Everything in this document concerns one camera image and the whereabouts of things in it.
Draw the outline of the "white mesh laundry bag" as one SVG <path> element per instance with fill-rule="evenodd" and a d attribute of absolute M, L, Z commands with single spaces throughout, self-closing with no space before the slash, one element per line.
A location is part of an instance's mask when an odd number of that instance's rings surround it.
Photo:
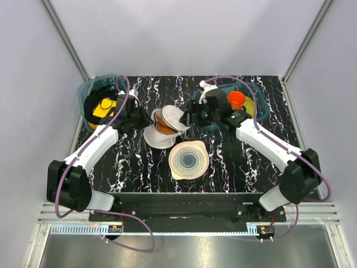
<path fill-rule="evenodd" d="M 189 128 L 180 122 L 184 111 L 173 105 L 153 110 L 153 124 L 146 127 L 143 137 L 146 144 L 154 149 L 168 149 L 174 145 L 176 138 Z"/>

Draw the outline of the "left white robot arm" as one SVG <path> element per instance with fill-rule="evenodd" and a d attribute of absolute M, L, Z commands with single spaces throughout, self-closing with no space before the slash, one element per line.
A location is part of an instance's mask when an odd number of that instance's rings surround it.
<path fill-rule="evenodd" d="M 141 106 L 138 92 L 118 94 L 117 105 L 102 118 L 91 136 L 63 161 L 54 160 L 48 166 L 46 199 L 69 211 L 100 210 L 108 221 L 120 216 L 120 207 L 114 204 L 111 194 L 93 190 L 89 175 L 102 156 L 122 137 L 133 130 L 141 130 L 153 121 Z"/>

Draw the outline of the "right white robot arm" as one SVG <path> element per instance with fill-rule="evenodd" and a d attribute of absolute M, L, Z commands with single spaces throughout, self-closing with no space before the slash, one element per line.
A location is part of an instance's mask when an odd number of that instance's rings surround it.
<path fill-rule="evenodd" d="M 319 157 L 314 150 L 292 146 L 264 129 L 256 114 L 242 109 L 245 96 L 239 91 L 226 93 L 209 81 L 201 81 L 199 86 L 200 98 L 186 103 L 180 123 L 185 126 L 214 123 L 255 148 L 282 173 L 280 184 L 265 192 L 253 207 L 257 220 L 268 220 L 275 209 L 285 204 L 300 204 L 321 184 Z"/>

